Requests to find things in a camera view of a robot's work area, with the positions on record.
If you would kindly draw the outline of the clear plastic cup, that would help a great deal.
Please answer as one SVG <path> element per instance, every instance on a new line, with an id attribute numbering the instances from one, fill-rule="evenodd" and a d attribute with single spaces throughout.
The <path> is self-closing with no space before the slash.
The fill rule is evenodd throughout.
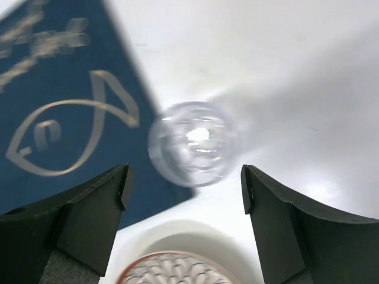
<path id="1" fill-rule="evenodd" d="M 152 165 L 166 180 L 199 188 L 224 179 L 240 154 L 236 124 L 209 102 L 183 102 L 159 114 L 148 135 Z"/>

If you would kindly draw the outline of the floral patterned ceramic plate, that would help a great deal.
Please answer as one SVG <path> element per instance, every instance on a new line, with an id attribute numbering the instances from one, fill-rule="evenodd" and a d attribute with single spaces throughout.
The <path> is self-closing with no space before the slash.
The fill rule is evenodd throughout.
<path id="1" fill-rule="evenodd" d="M 189 253 L 158 252 L 132 262 L 117 283 L 232 283 L 217 264 Z"/>

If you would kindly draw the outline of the blue fish placemat cloth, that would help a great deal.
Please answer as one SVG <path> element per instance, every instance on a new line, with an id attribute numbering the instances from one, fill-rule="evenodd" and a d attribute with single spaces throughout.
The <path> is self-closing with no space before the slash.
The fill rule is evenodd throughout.
<path id="1" fill-rule="evenodd" d="M 156 112 L 104 1 L 22 1 L 1 19 L 1 212 L 127 163 L 127 227 L 194 196 L 147 152 Z"/>

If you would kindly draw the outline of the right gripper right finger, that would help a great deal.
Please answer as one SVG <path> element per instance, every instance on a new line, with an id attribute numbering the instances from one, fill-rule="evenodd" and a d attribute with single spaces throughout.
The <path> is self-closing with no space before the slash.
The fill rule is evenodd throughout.
<path id="1" fill-rule="evenodd" d="M 265 283 L 377 283 L 378 220 L 309 198 L 255 166 L 241 170 Z"/>

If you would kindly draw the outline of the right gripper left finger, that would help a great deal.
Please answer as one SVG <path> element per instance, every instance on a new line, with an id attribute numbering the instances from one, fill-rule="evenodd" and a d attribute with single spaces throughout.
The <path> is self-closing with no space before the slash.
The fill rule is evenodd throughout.
<path id="1" fill-rule="evenodd" d="M 1 282 L 98 283 L 132 186 L 132 168 L 120 164 L 2 214 Z"/>

